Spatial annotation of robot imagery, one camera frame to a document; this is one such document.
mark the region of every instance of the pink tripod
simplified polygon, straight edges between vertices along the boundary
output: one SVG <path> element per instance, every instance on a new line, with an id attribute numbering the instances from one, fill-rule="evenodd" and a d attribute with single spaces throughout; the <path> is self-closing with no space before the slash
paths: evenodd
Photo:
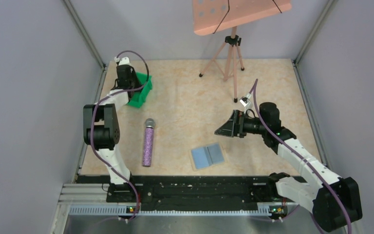
<path id="1" fill-rule="evenodd" d="M 227 81 L 230 77 L 232 77 L 232 74 L 229 73 L 229 70 L 230 70 L 230 60 L 233 57 L 233 71 L 232 71 L 232 73 L 233 73 L 233 78 L 234 78 L 234 81 L 233 81 L 233 83 L 234 83 L 234 102 L 237 102 L 237 74 L 236 74 L 236 68 L 237 68 L 238 62 L 236 62 L 236 50 L 237 50 L 237 54 L 239 56 L 241 69 L 242 69 L 242 71 L 244 71 L 242 53 L 240 51 L 240 44 L 242 42 L 242 38 L 239 37 L 238 35 L 236 35 L 236 31 L 237 31 L 237 26 L 231 28 L 231 36 L 225 37 L 224 43 L 220 46 L 216 55 L 214 55 L 214 57 L 208 62 L 206 67 L 199 74 L 199 77 L 202 77 L 204 75 L 204 72 L 206 72 L 206 70 L 209 68 L 210 64 L 212 62 L 214 62 L 217 65 L 217 67 L 219 68 L 219 70 L 222 72 L 223 77 L 224 77 L 223 80 Z M 226 46 L 226 44 L 229 44 L 231 46 L 229 46 L 229 48 L 228 48 L 227 61 L 226 61 L 224 72 L 223 72 L 222 67 L 216 61 L 216 58 L 219 55 L 219 53 L 223 50 L 223 48 Z"/>

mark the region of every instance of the gray wall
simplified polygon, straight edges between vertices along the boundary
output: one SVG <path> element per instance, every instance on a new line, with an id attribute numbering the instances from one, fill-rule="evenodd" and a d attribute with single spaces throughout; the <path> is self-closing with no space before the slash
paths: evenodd
<path id="1" fill-rule="evenodd" d="M 295 58 L 325 0 L 292 0 L 281 15 L 239 26 L 245 58 Z M 104 62 L 132 49 L 147 59 L 211 58 L 230 34 L 193 32 L 191 0 L 72 0 Z M 222 57 L 227 56 L 227 49 Z"/>
<path id="2" fill-rule="evenodd" d="M 99 75 L 61 1 L 0 1 L 0 234 L 49 232 Z"/>
<path id="3" fill-rule="evenodd" d="M 358 182 L 374 233 L 374 1 L 338 1 L 300 69 L 331 166 Z"/>

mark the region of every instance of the pink panel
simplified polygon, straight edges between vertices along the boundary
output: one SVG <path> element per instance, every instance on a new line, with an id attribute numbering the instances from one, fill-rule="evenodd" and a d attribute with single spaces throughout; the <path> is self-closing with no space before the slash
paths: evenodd
<path id="1" fill-rule="evenodd" d="M 194 33 L 200 36 L 213 33 L 228 10 L 227 0 L 192 1 Z M 290 0 L 275 0 L 275 2 L 282 12 L 292 8 Z M 230 0 L 230 11 L 217 31 L 279 13 L 272 0 Z"/>

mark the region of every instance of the purple glitter microphone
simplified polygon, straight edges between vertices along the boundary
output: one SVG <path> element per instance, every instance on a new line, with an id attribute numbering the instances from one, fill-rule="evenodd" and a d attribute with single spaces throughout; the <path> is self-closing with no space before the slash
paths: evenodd
<path id="1" fill-rule="evenodd" d="M 146 132 L 144 135 L 143 167 L 151 166 L 152 141 L 154 140 L 155 122 L 152 118 L 146 120 Z"/>

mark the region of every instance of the beige table surface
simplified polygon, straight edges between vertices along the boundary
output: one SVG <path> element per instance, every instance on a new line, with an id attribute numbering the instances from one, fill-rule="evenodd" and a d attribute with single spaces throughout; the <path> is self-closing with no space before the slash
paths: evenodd
<path id="1" fill-rule="evenodd" d="M 147 61 L 153 89 L 140 108 L 124 106 L 118 110 L 121 130 L 119 142 L 126 166 L 133 175 L 182 176 L 264 176 L 272 172 L 297 172 L 263 143 L 261 136 L 229 138 L 214 131 L 231 116 L 233 109 L 243 110 L 233 102 L 233 78 L 223 77 L 213 64 L 206 74 L 198 76 L 207 60 Z M 145 73 L 142 62 L 131 62 L 137 72 Z M 238 96 L 245 95 L 259 78 L 258 104 L 274 102 L 280 110 L 282 125 L 296 134 L 304 147 L 319 158 L 312 129 L 301 97 L 298 82 L 289 59 L 245 59 L 245 71 L 238 66 Z M 101 96 L 113 87 L 116 64 L 111 62 Z M 144 122 L 156 122 L 152 166 L 143 167 Z M 218 142 L 226 162 L 194 171 L 190 150 Z M 108 174 L 106 167 L 87 149 L 81 175 Z"/>

